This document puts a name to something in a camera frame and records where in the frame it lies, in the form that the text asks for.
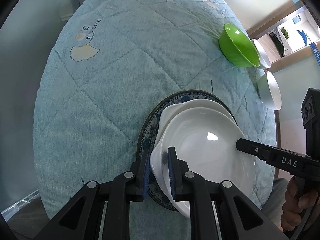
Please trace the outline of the right hand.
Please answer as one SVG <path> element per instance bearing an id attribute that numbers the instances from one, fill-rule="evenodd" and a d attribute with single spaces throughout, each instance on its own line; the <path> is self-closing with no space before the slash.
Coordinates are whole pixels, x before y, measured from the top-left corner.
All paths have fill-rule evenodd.
<path id="1" fill-rule="evenodd" d="M 284 231 L 292 231 L 301 221 L 301 213 L 304 209 L 313 207 L 317 200 L 318 193 L 312 191 L 297 198 L 298 185 L 295 177 L 292 177 L 286 187 L 285 203 L 283 205 L 283 214 L 281 215 L 281 227 Z"/>

